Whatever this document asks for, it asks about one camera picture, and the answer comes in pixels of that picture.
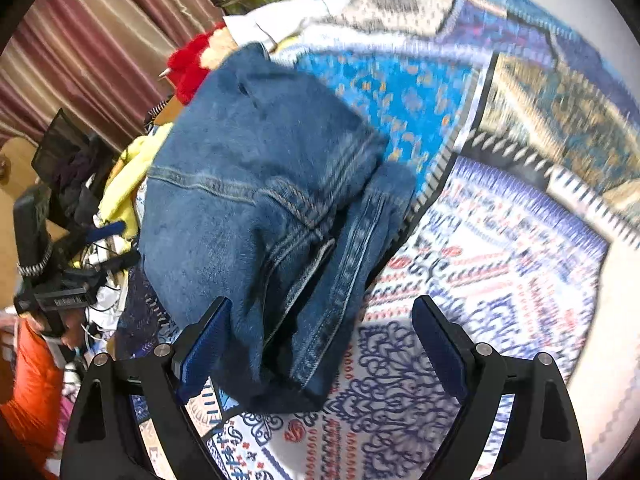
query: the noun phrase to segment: maroon curtain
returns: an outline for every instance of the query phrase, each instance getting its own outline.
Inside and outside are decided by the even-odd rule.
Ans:
[[[170,91],[167,57],[222,14],[209,0],[37,0],[0,57],[0,142],[65,108],[124,148]]]

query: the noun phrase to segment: jeans seam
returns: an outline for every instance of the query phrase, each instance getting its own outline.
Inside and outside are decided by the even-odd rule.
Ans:
[[[279,202],[280,205],[284,206],[285,209],[287,209],[293,216],[295,216],[298,220],[300,220],[305,227],[307,227],[310,230],[315,229],[315,225],[313,224],[313,222],[311,222],[302,211],[300,211],[296,205],[287,200],[285,197],[283,197],[280,193],[278,193],[277,191],[274,191],[273,189],[263,189],[261,190],[266,196],[270,196],[271,198],[273,198],[276,202]]]
[[[269,281],[271,279],[271,276],[273,275],[275,270],[278,268],[278,266],[283,262],[283,260],[287,257],[287,255],[295,248],[296,244],[300,243],[306,236],[311,236],[311,233],[309,233],[308,231],[305,231],[301,227],[297,231],[294,231],[292,234],[290,234],[289,236],[287,236],[283,240],[281,240],[271,250],[270,256],[265,258],[267,261],[273,261],[273,257],[277,256],[277,259],[274,261],[273,267],[271,268],[270,272],[268,273],[268,275],[265,278],[264,290],[262,291],[262,298],[261,298],[261,306],[263,308],[264,308],[265,296],[267,294],[267,289],[269,288]],[[278,322],[276,323],[277,327],[279,327],[282,324],[282,320],[287,315],[287,312],[285,312],[283,314],[283,316],[281,317],[281,319],[278,320]],[[276,330],[274,330],[270,334],[270,336],[268,336],[268,338],[267,337],[264,338],[264,343],[262,344],[262,348],[263,349],[267,346],[267,341],[271,340],[273,338],[273,334],[275,332],[276,332]]]
[[[372,237],[373,231],[375,231],[378,223],[380,222],[380,217],[382,216],[382,209],[385,205],[385,202],[383,200],[381,200],[381,196],[377,196],[377,202],[378,202],[378,206],[376,207],[375,213],[372,216],[371,220],[370,220],[370,227],[367,229],[366,231],[366,236],[363,237],[363,240],[361,242],[361,244],[359,245],[359,247],[352,247],[351,251],[347,251],[344,253],[344,255],[342,256],[342,261],[340,264],[342,264],[343,262],[346,265],[346,262],[348,261],[349,258],[353,257],[353,254],[360,254],[360,260],[358,262],[358,265],[356,266],[356,268],[354,269],[353,273],[351,276],[347,276],[344,274],[344,270],[341,269],[338,272],[338,276],[337,279],[334,281],[334,283],[339,283],[342,281],[343,278],[347,278],[348,280],[350,280],[349,283],[349,289],[347,291],[347,294],[345,296],[344,301],[342,302],[342,310],[340,312],[340,317],[339,317],[339,322],[337,322],[335,324],[334,330],[331,334],[331,336],[328,338],[327,343],[324,345],[324,349],[322,349],[322,351],[320,352],[319,355],[317,356],[313,356],[312,359],[315,361],[315,364],[313,365],[313,367],[311,368],[308,376],[306,377],[304,383],[302,384],[301,389],[303,390],[304,388],[306,388],[306,386],[308,385],[309,381],[311,380],[311,378],[313,377],[313,374],[316,372],[316,370],[318,369],[318,366],[320,364],[320,361],[322,360],[322,358],[324,357],[324,355],[326,354],[329,346],[331,346],[332,341],[335,338],[335,334],[338,332],[338,329],[340,328],[343,320],[344,320],[344,314],[346,312],[348,303],[351,299],[351,293],[353,292],[353,287],[355,284],[355,281],[358,277],[358,274],[360,272],[360,269],[362,268],[362,263],[364,260],[364,256],[367,252],[366,248],[369,245],[369,241]],[[369,201],[367,201],[367,205],[364,209],[364,219],[367,218],[367,209],[368,206],[371,204],[373,199],[373,196],[371,197],[371,199]],[[332,287],[332,291],[331,291],[331,297],[332,300],[329,302],[330,305],[333,305],[335,303],[336,300],[338,300],[338,298],[336,298],[337,292],[336,292],[336,287],[335,285]],[[318,323],[318,325],[316,326],[316,330],[314,333],[314,336],[309,340],[309,343],[306,345],[305,351],[302,352],[302,355],[305,357],[305,359],[309,359],[309,349],[314,346],[316,344],[316,342],[318,341],[318,337],[319,337],[319,332],[321,331],[322,326],[324,325],[324,320],[326,319],[326,317],[330,314],[330,311],[328,310],[325,315],[322,317],[321,322]],[[297,368],[300,366],[300,363],[295,365],[295,369],[297,370]]]
[[[303,202],[307,208],[311,209],[311,211],[318,211],[318,206],[316,206],[313,202],[311,202],[311,200],[303,192],[301,192],[295,186],[295,184],[282,178],[276,178],[274,181],[280,184],[282,187],[285,187],[288,191],[292,192],[295,196],[297,196],[300,199],[300,202]]]
[[[305,282],[305,285],[303,285],[303,286],[299,286],[299,287],[298,287],[298,293],[296,294],[296,297],[295,297],[295,298],[292,298],[291,300],[289,299],[291,289],[289,289],[289,293],[287,294],[287,297],[285,298],[285,304],[287,304],[287,305],[288,305],[288,307],[285,309],[284,313],[283,313],[283,314],[282,314],[282,316],[280,317],[280,320],[276,323],[276,327],[273,329],[273,331],[271,332],[271,334],[269,334],[269,336],[268,336],[267,338],[265,338],[265,341],[264,341],[264,346],[265,346],[265,347],[270,343],[271,339],[273,339],[273,336],[275,336],[275,333],[276,333],[276,332],[278,331],[278,329],[281,327],[282,323],[284,322],[284,319],[287,317],[287,314],[289,313],[289,311],[290,311],[290,310],[291,310],[291,308],[293,307],[293,304],[296,302],[297,298],[298,298],[298,297],[300,296],[300,294],[302,293],[302,290],[303,290],[303,289],[305,288],[305,286],[307,285],[308,280],[306,280],[305,278],[306,278],[307,276],[312,276],[312,275],[314,274],[314,272],[310,272],[310,268],[309,268],[309,267],[307,267],[307,268],[305,269],[305,271],[306,271],[306,272],[305,272],[302,276],[300,276],[298,280],[296,280],[296,284],[297,284],[298,282],[300,282],[301,280],[303,280],[303,281]]]
[[[348,175],[355,173],[355,170],[351,171],[352,167],[357,167],[364,162],[364,160],[362,160],[362,153],[373,142],[374,138],[379,136],[379,133],[373,128],[367,129],[369,131],[369,136],[364,140],[364,142],[352,142],[351,145],[348,146],[348,151],[343,152],[343,156],[338,161],[338,164],[336,164],[334,171],[330,174],[328,173],[327,178],[323,179],[327,181],[326,188],[333,190],[331,195],[328,196],[327,204],[324,204],[325,211],[323,214],[326,214],[328,209],[333,205],[336,196],[344,187]]]
[[[161,180],[182,189],[201,189],[220,198],[255,205],[256,190],[247,184],[226,182],[212,176],[202,176],[196,180],[194,175],[158,167],[151,167],[147,176],[153,180]]]

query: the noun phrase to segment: bed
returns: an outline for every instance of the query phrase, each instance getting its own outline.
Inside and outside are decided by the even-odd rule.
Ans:
[[[321,1],[333,14],[350,0]],[[601,100],[602,93],[588,78],[576,78],[578,61],[565,54],[567,43],[562,42],[577,33],[530,0],[470,1],[492,15],[518,18],[522,27],[546,30],[547,37],[553,37],[551,49],[542,45],[546,40],[528,52],[498,42],[487,49],[490,52],[480,48],[454,56],[470,66],[462,93],[457,98],[449,95],[456,104],[452,113],[458,118],[457,129],[444,137],[443,147],[436,148],[438,156],[428,160],[431,177],[418,185],[418,200],[404,236],[367,292],[360,324],[322,412],[239,413],[233,399],[210,383],[191,400],[188,410],[196,427],[229,475],[418,478],[459,408],[442,395],[430,365],[420,360],[410,328],[412,301],[426,293],[476,341],[486,340],[513,356],[528,358],[545,349],[555,357],[580,424],[589,478],[603,475],[632,438],[640,418],[638,320],[627,307],[633,303],[633,276],[640,264],[634,208],[612,200],[615,193],[606,195],[602,183],[588,171],[578,176],[557,159],[554,163],[553,149],[545,141],[524,139],[522,131],[507,134],[501,121],[505,110],[513,111],[505,102],[523,98],[517,82],[539,80],[548,73],[544,70],[562,72],[561,84],[580,87],[585,102],[600,102],[607,124],[619,120],[621,108],[633,107],[633,99],[616,79],[620,92],[607,93],[617,103],[612,116],[609,101]],[[272,10],[226,19],[238,45],[261,41],[272,51],[272,60],[317,75],[334,89],[360,88],[362,80],[344,78],[346,69],[340,67],[355,66],[370,73],[358,54],[372,50],[379,56],[378,67],[388,61],[383,54],[389,53],[436,56],[439,61],[452,56],[450,44],[440,40],[449,30],[447,20],[436,41],[425,44],[396,41],[371,30],[336,29],[315,10],[305,10],[304,0],[292,0],[291,6],[273,4]],[[464,12],[453,6],[455,27]],[[305,21],[308,16],[316,22]],[[522,30],[515,30],[514,36],[522,36]],[[281,43],[294,32],[296,40]],[[526,58],[526,66],[516,57]],[[602,63],[598,68],[581,67],[604,87],[613,84],[614,71]],[[532,69],[533,65],[542,69]],[[565,65],[569,68],[563,72]],[[430,76],[437,77],[437,69],[430,66]],[[389,87],[394,82],[384,83]],[[531,96],[527,103],[533,100],[536,110],[555,113]],[[350,104],[354,102],[363,109],[361,94]],[[575,117],[578,108],[569,115]],[[375,110],[365,107],[364,113],[375,122]],[[620,121],[625,128],[633,113],[626,110]],[[496,221],[496,210],[508,213]],[[504,238],[522,244],[527,232],[536,232],[539,238],[529,240],[525,248]],[[548,251],[549,247],[560,249]],[[560,267],[566,279],[558,278],[564,273]],[[510,402],[503,399],[475,478],[491,471]],[[141,431],[156,472],[170,478],[152,422],[143,422]]]

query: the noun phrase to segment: blue jeans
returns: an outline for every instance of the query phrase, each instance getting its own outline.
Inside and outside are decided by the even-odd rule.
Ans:
[[[316,78],[250,44],[198,90],[148,172],[140,251],[174,321],[217,296],[209,374],[252,412],[322,405],[415,177]]]

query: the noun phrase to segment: yellow cloth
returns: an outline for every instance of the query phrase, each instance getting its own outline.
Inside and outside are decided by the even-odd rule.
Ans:
[[[138,234],[138,220],[131,195],[146,176],[146,171],[173,126],[173,123],[167,123],[160,126],[153,136],[138,137],[122,152],[116,163],[119,171],[112,171],[98,208],[101,226],[124,220],[127,227],[122,237],[131,240]]]
[[[300,35],[295,35],[295,36],[289,36],[288,38],[285,38],[284,40],[282,40],[278,46],[276,47],[276,50],[274,52],[274,54],[277,54],[279,51],[281,51],[283,48],[287,48],[288,46],[291,46],[293,44],[296,44],[298,41],[300,40]]]

